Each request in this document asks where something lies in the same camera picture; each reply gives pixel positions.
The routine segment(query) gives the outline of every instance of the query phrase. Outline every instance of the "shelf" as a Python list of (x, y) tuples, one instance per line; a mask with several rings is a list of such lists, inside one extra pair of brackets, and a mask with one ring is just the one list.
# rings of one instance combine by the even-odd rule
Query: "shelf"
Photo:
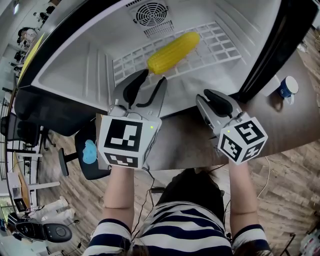
[[(204, 67), (242, 58), (222, 28), (216, 22), (212, 22), (154, 40), (121, 58), (113, 60), (115, 85), (117, 86), (134, 72), (147, 68), (147, 60), (152, 54), (182, 34), (191, 31), (198, 32), (200, 42), (186, 58), (182, 59), (174, 68), (162, 74), (168, 80)], [(155, 85), (162, 75), (149, 74), (143, 86)]]

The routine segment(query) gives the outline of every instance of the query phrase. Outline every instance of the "blue mug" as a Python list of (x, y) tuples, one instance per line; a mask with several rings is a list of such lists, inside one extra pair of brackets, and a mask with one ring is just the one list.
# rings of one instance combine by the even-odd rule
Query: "blue mug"
[(284, 80), (282, 80), (280, 86), (276, 91), (278, 94), (284, 98), (284, 100), (289, 104), (292, 105), (295, 102), (295, 94), (298, 92), (299, 86), (292, 76), (287, 76)]

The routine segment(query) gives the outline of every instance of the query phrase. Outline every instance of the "desk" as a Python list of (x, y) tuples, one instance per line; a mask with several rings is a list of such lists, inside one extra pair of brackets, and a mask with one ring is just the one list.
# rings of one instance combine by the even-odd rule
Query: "desk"
[[(320, 116), (316, 94), (307, 70), (295, 52), (277, 73), (282, 81), (293, 76), (299, 84), (294, 104), (283, 102), (277, 93), (265, 97), (258, 94), (242, 110), (256, 117), (268, 134), (258, 157), (273, 155), (308, 144), (320, 138)], [(97, 141), (101, 116), (97, 115)], [(226, 164), (227, 157), (218, 157), (209, 138), (211, 129), (205, 125), (196, 107), (186, 109), (162, 120), (155, 145), (147, 158), (151, 170), (172, 170)], [(99, 169), (107, 168), (98, 154)]]
[(50, 182), (50, 183), (43, 183), (43, 184), (28, 184), (26, 182), (26, 178), (24, 173), (22, 172), (19, 164), (18, 164), (18, 156), (16, 153), (13, 154), (13, 172), (18, 173), (18, 177), (21, 183), (21, 196), (27, 208), (31, 208), (31, 200), (30, 200), (30, 191), (50, 188), (59, 186), (60, 182)]

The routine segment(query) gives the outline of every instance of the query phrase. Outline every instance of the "yellow corn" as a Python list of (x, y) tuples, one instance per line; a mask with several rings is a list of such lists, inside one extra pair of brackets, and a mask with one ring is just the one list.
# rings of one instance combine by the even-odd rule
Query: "yellow corn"
[(197, 32), (188, 32), (170, 42), (147, 60), (149, 69), (156, 75), (173, 68), (181, 61), (200, 41)]

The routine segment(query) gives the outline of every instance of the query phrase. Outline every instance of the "wooden floor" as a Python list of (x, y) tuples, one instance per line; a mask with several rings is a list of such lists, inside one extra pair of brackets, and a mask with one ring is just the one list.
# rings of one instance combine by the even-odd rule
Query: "wooden floor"
[[(310, 79), (318, 94), (320, 106), (320, 54), (314, 47), (314, 34), (309, 32), (308, 53), (300, 53), (310, 73)], [(56, 148), (50, 147), (44, 151), (44, 157), (39, 170), (39, 182), (60, 181), (61, 185), (39, 190), (40, 205), (53, 202), (64, 196), (70, 206), (75, 209), (78, 225), (72, 224), (73, 232), (71, 241), (63, 244), (50, 244), (51, 252), (64, 250), (69, 253), (75, 249), (80, 241), (82, 247), (72, 255), (81, 255), (87, 247), (88, 236), (96, 228), (101, 219), (103, 195), (108, 178), (89, 181), (84, 178), (77, 160), (68, 163), (69, 177), (62, 176), (58, 159), (58, 149), (64, 148), (66, 154), (75, 151), (74, 138), (53, 134)], [(320, 210), (320, 141), (304, 145), (283, 153), (268, 157), (270, 161), (270, 177), (266, 189), (258, 199), (259, 219), (264, 227), (266, 236), (274, 255), (279, 255), (290, 240), (290, 233), (295, 233), (296, 238), (289, 247), (291, 255), (298, 255), (300, 241), (317, 221), (314, 211)], [(256, 187), (257, 194), (266, 184), (269, 163), (266, 158), (259, 158), (249, 162), (251, 177)], [(156, 178), (155, 186), (166, 186), (181, 170), (163, 170), (151, 172)], [(220, 189), (225, 191), (224, 204), (230, 199), (230, 182), (228, 166), (224, 166), (211, 174)], [(151, 178), (144, 171), (135, 172), (135, 220), (150, 188)], [(159, 195), (154, 195), (157, 202)], [(148, 197), (143, 207), (140, 224), (152, 209)], [(229, 218), (226, 218), (226, 228), (229, 230)]]

